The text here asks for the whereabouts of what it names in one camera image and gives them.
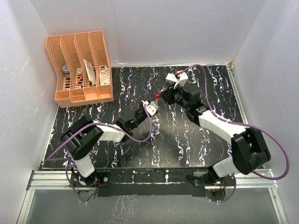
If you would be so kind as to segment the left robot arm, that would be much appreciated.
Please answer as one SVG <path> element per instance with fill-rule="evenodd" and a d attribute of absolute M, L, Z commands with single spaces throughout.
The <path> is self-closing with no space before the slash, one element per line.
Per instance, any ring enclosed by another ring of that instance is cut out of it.
<path fill-rule="evenodd" d="M 105 123 L 96 124 L 85 116 L 74 123 L 62 134 L 60 142 L 71 155 L 79 179 L 85 186 L 92 186 L 96 182 L 96 171 L 90 158 L 90 151 L 99 141 L 115 143 L 125 142 L 129 139 L 144 142 L 149 139 L 137 140 L 133 138 L 132 130 L 137 128 L 145 119 L 150 119 L 157 112 L 151 106 L 139 107 L 133 117 L 120 117 L 114 125 Z"/>

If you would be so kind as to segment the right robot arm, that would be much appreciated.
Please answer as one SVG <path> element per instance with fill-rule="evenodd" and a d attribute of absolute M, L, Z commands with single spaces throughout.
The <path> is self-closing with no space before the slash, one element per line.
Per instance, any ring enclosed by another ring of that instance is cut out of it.
<path fill-rule="evenodd" d="M 208 172 L 199 177 L 201 182 L 219 185 L 228 175 L 247 175 L 271 160 L 261 131 L 230 124 L 229 120 L 214 115 L 202 102 L 199 91 L 187 92 L 181 87 L 168 87 L 160 97 L 169 105 L 183 107 L 191 122 L 220 136 L 232 148 L 230 157 L 208 167 Z"/>

